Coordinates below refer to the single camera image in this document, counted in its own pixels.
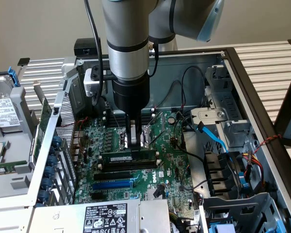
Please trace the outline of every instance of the hard drive label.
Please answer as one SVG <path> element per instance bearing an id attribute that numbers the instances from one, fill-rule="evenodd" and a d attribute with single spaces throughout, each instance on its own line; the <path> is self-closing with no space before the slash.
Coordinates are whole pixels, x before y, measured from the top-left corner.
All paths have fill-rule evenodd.
<path id="1" fill-rule="evenodd" d="M 83 233 L 126 233 L 127 204 L 86 207 Z"/>
<path id="2" fill-rule="evenodd" d="M 14 106 L 10 99 L 0 100 L 0 127 L 19 125 Z"/>

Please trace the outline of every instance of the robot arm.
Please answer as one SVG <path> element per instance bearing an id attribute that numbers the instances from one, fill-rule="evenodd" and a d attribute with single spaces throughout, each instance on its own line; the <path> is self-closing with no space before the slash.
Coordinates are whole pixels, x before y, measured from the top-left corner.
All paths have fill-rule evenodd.
<path id="1" fill-rule="evenodd" d="M 140 150 L 141 110 L 150 97 L 149 39 L 168 43 L 176 34 L 209 41 L 224 0 L 102 0 L 116 106 L 126 113 L 128 147 Z"/>

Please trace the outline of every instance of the motherboard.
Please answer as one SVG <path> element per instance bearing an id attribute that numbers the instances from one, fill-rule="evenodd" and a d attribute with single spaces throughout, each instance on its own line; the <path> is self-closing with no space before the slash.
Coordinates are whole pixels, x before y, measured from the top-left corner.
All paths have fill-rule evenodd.
<path id="1" fill-rule="evenodd" d="M 112 200 L 167 199 L 169 210 L 181 217 L 193 217 L 193 193 L 184 187 L 192 186 L 188 157 L 178 150 L 181 144 L 180 126 L 174 124 L 176 113 L 163 111 L 152 115 L 150 124 L 143 126 L 140 156 L 136 167 L 125 161 L 132 160 L 126 149 L 125 128 L 108 128 L 103 119 L 90 119 L 84 123 L 80 138 L 80 151 L 76 166 L 78 185 L 75 204 Z M 101 161 L 110 161 L 111 169 Z"/>

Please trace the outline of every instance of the blue pcie slot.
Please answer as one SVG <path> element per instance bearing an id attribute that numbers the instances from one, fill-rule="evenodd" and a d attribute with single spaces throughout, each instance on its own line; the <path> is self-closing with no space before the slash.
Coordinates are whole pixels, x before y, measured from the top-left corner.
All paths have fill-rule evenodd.
<path id="1" fill-rule="evenodd" d="M 132 188 L 132 183 L 133 181 L 131 180 L 95 183 L 93 184 L 93 190 L 112 188 Z"/>

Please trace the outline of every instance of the black frame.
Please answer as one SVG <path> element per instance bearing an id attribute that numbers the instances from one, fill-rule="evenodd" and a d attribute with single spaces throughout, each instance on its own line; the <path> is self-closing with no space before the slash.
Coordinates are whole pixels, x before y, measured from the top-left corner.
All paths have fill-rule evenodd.
<path id="1" fill-rule="evenodd" d="M 282 138 L 283 144 L 287 146 L 291 146 L 291 139 L 284 138 L 284 135 L 290 120 L 291 120 L 291 84 L 288 88 L 288 91 L 286 93 L 286 96 L 284 98 L 284 101 L 281 105 L 281 108 L 279 110 L 278 116 L 274 124 L 276 131 L 283 136 Z"/>
<path id="2" fill-rule="evenodd" d="M 160 55 L 180 55 L 201 52 L 218 52 L 223 51 L 225 56 L 222 59 L 227 59 L 234 72 L 237 82 L 244 94 L 244 97 L 249 105 L 250 111 L 258 125 L 263 139 L 276 135 L 274 125 L 269 118 L 262 101 L 260 100 L 239 56 L 234 48 L 213 48 L 213 49 L 197 49 L 197 50 L 179 50 L 160 52 Z M 96 59 L 97 56 L 87 56 L 86 59 Z M 266 144 L 278 173 L 285 184 L 287 192 L 291 198 L 291 158 L 288 155 L 284 144 L 280 139 L 272 140 Z"/>

